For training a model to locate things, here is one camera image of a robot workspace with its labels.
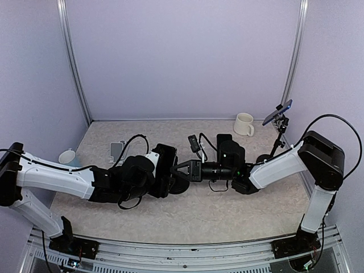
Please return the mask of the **black round-base phone stand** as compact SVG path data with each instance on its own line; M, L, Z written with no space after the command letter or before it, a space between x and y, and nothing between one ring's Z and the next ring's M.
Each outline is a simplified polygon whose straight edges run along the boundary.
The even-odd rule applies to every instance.
M184 193L190 186L190 182L179 176L171 176L171 186L169 188L169 194L179 195Z

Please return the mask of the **silver folding phone stand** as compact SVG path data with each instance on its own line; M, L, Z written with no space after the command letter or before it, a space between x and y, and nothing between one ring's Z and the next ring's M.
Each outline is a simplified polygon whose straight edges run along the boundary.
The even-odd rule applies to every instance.
M122 153L124 147L126 145L126 141L122 140L120 142L111 142L109 144L109 163L114 164L116 160L119 158Z

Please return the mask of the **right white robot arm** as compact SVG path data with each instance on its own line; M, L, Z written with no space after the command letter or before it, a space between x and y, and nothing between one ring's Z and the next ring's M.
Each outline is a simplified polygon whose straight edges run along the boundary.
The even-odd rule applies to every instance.
M308 171L315 179L310 203L296 234L272 241L276 258L319 249L317 232L344 180L344 151L315 131L308 131L295 146L260 163L248 164L245 149L232 139L218 145L217 162L189 160L171 167L171 174L189 182L231 181L243 195L259 190L293 174Z

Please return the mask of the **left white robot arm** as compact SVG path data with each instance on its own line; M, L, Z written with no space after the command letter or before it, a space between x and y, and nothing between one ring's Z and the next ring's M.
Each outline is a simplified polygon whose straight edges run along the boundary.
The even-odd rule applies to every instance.
M164 158L157 149L129 156L122 165L109 169L53 164L24 152L19 142L2 152L1 206L19 212L68 253L80 247L71 222L52 213L30 193L29 187L66 193L90 202L117 204L124 209L122 203L140 201L144 195L167 197L175 183L169 172L174 159Z

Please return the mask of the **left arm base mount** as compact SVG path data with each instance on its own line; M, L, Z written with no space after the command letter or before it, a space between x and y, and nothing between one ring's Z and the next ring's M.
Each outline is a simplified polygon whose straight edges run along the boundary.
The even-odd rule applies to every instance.
M66 235L52 238L49 243L51 250L77 256L79 258L95 259L100 243L79 237L69 238Z

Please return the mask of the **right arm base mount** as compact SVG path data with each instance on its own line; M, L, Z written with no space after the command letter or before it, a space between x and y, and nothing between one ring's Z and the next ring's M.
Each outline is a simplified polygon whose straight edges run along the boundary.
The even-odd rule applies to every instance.
M271 242L271 246L275 259L280 259L319 249L321 243L316 236L308 238L296 235L294 237L274 240Z

